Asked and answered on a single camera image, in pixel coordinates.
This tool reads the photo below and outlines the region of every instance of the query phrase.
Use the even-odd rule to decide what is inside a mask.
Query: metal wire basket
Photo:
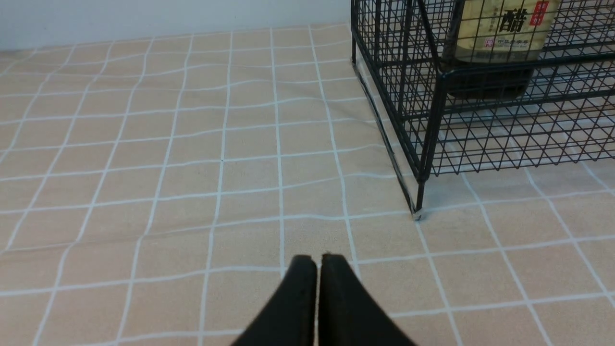
[[[418,183],[411,210],[422,208],[431,174],[615,158],[615,0],[562,0],[535,58],[515,61],[511,48],[502,63],[452,68],[447,44],[466,20],[454,17],[463,3],[352,0],[353,63],[358,49]],[[515,10],[473,20],[510,29],[511,15],[536,18]],[[493,43],[478,32],[467,39]],[[519,84],[518,95],[503,92]],[[467,97],[479,89],[490,95]]]

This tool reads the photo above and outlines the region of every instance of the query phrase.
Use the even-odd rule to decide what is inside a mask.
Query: red label stamp
[[[542,24],[542,21],[544,20],[544,14],[547,13],[548,6],[548,1],[538,1],[536,3],[534,13],[532,14],[532,18],[530,19],[530,26],[538,26]]]

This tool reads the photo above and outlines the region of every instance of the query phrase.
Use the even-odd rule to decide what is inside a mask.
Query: vinegar bottle
[[[537,60],[560,0],[456,0],[442,66],[445,71]],[[533,69],[457,75],[448,93],[459,99],[514,99]]]

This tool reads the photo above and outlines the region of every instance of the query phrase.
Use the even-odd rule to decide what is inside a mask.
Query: bottle label
[[[560,0],[466,0],[455,57],[466,62],[536,60]]]

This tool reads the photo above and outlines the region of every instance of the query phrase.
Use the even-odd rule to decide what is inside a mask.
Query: white wall
[[[0,50],[343,22],[350,0],[0,0]]]

